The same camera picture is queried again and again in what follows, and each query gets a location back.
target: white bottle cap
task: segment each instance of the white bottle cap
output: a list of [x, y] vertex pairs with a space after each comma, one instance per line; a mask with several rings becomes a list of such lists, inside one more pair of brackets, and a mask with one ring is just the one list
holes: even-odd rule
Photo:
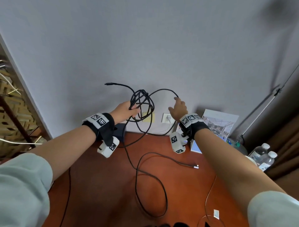
[[269, 155], [271, 158], [276, 158], [276, 157], [277, 157], [277, 154], [276, 154], [274, 151], [269, 151], [268, 155]]
[[270, 148], [270, 145], [267, 144], [267, 143], [263, 143], [263, 144], [262, 144], [262, 148], [268, 150], [268, 149]]

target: book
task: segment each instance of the book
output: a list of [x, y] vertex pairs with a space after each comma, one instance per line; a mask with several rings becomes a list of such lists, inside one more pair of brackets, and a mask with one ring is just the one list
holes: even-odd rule
[[[238, 115], [207, 109], [202, 116], [204, 123], [210, 128], [210, 130], [224, 141], [228, 138], [228, 135], [232, 131], [238, 118]], [[194, 140], [191, 142], [191, 151], [202, 153]]]

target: white sleeve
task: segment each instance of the white sleeve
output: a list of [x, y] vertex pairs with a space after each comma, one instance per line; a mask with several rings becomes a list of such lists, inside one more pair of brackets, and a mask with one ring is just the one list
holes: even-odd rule
[[247, 209], [250, 227], [299, 226], [299, 201], [282, 192], [261, 192]]
[[32, 153], [0, 165], [0, 226], [42, 226], [50, 210], [52, 178], [49, 163]]

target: coiled black cable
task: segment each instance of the coiled black cable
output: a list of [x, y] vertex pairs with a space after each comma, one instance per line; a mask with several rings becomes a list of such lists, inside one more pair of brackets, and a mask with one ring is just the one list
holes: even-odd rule
[[[175, 94], [176, 97], [178, 97], [178, 95], [177, 95], [173, 90], [166, 89], [166, 88], [159, 89], [159, 90], [154, 91], [154, 92], [151, 93], [151, 94], [148, 94], [145, 90], [138, 90], [138, 91], [135, 92], [131, 87], [129, 87], [129, 86], [127, 86], [127, 85], [124, 85], [124, 84], [106, 83], [105, 85], [120, 85], [120, 86], [124, 86], [124, 87], [129, 88], [129, 89], [133, 92], [133, 95], [132, 95], [131, 100], [130, 100], [131, 103], [130, 103], [130, 108], [129, 108], [129, 109], [131, 109], [131, 108], [136, 104], [136, 105], [137, 105], [137, 108], [140, 108], [140, 114], [138, 113], [138, 117], [139, 117], [139, 119], [130, 117], [130, 118], [127, 120], [125, 126], [127, 126], [127, 124], [128, 124], [129, 122], [135, 122], [136, 125], [137, 125], [137, 127], [138, 127], [138, 129], [140, 130], [140, 132], [143, 133], [143, 135], [142, 135], [139, 139], [137, 139], [136, 141], [134, 141], [134, 142], [132, 142], [132, 143], [129, 143], [129, 144], [125, 144], [125, 143], [124, 143], [123, 147], [119, 147], [119, 148], [124, 148], [124, 149], [125, 149], [126, 154], [127, 154], [127, 157], [128, 157], [128, 160], [129, 160], [131, 166], [136, 170], [136, 176], [135, 176], [135, 194], [136, 194], [136, 197], [137, 197], [137, 199], [138, 199], [138, 201], [139, 201], [139, 204], [140, 204], [142, 210], [143, 210], [147, 215], [149, 215], [150, 217], [154, 217], [154, 218], [157, 218], [157, 217], [163, 217], [163, 216], [166, 214], [167, 209], [168, 209], [168, 199], [167, 199], [167, 193], [166, 193], [165, 187], [164, 187], [163, 183], [161, 182], [161, 180], [160, 180], [158, 177], [156, 177], [156, 176], [154, 176], [154, 175], [152, 175], [152, 174], [150, 174], [150, 173], [148, 173], [148, 172], [146, 172], [146, 171], [143, 171], [143, 170], [140, 170], [140, 169], [139, 169], [139, 165], [140, 165], [140, 162], [141, 162], [142, 158], [143, 158], [145, 155], [147, 155], [147, 154], [156, 154], [156, 155], [162, 156], [162, 157], [164, 157], [164, 158], [168, 158], [168, 159], [170, 159], [170, 160], [172, 160], [172, 161], [174, 161], [174, 162], [176, 162], [176, 163], [178, 163], [178, 164], [180, 164], [180, 165], [186, 166], [186, 167], [194, 168], [195, 165], [184, 164], [184, 163], [181, 163], [181, 162], [179, 162], [179, 161], [177, 161], [177, 160], [175, 160], [175, 159], [173, 159], [173, 158], [171, 158], [171, 157], [168, 157], [168, 156], [165, 156], [165, 155], [156, 153], [156, 152], [148, 152], [148, 153], [145, 153], [144, 155], [142, 155], [142, 157], [139, 159], [139, 162], [138, 162], [137, 167], [135, 167], [135, 166], [133, 165], [131, 159], [130, 159], [130, 156], [129, 156], [127, 147], [130, 146], [130, 145], [132, 145], [132, 144], [134, 144], [134, 143], [136, 143], [136, 142], [138, 142], [139, 140], [141, 140], [146, 134], [153, 135], [153, 136], [165, 136], [167, 133], [169, 133], [169, 132], [173, 129], [173, 127], [174, 127], [175, 124], [173, 124], [173, 126], [172, 126], [172, 127], [169, 129], [169, 131], [166, 132], [165, 134], [152, 134], [152, 133], [149, 133], [149, 132], [148, 132], [148, 131], [150, 130], [151, 125], [152, 125], [152, 113], [153, 113], [154, 110], [155, 110], [155, 104], [154, 104], [153, 100], [151, 99], [151, 95], [153, 95], [153, 94], [155, 94], [156, 92], [161, 91], [161, 90], [171, 91], [171, 92], [173, 92], [173, 93]], [[148, 105], [147, 113], [146, 113], [144, 116], [142, 116], [142, 109], [141, 109], [141, 105], [142, 105], [142, 104]], [[150, 120], [149, 127], [148, 127], [148, 129], [147, 129], [146, 131], [143, 131], [143, 130], [140, 129], [140, 127], [139, 127], [139, 125], [138, 125], [138, 122], [140, 122], [140, 121], [146, 119], [146, 118], [149, 117], [149, 116], [151, 116], [151, 120]], [[140, 200], [140, 198], [139, 198], [138, 192], [137, 192], [137, 176], [138, 176], [138, 172], [141, 172], [141, 173], [144, 173], [144, 174], [146, 174], [146, 175], [148, 175], [148, 176], [150, 176], [150, 177], [153, 177], [153, 178], [156, 179], [156, 180], [160, 183], [160, 185], [162, 186], [163, 191], [164, 191], [164, 195], [165, 195], [165, 203], [166, 203], [166, 208], [165, 208], [165, 210], [164, 210], [164, 212], [163, 212], [162, 214], [160, 214], [160, 215], [154, 215], [154, 214], [150, 213], [149, 211], [147, 211], [146, 208], [143, 206], [143, 204], [142, 204], [142, 202], [141, 202], [141, 200]]]

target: left hand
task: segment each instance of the left hand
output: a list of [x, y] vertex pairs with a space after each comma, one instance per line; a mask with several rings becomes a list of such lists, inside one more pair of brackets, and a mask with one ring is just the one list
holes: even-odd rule
[[113, 117], [115, 124], [121, 123], [127, 120], [129, 117], [135, 117], [138, 113], [140, 113], [140, 109], [136, 109], [136, 104], [132, 106], [131, 110], [129, 110], [130, 105], [130, 101], [123, 102], [109, 113]]

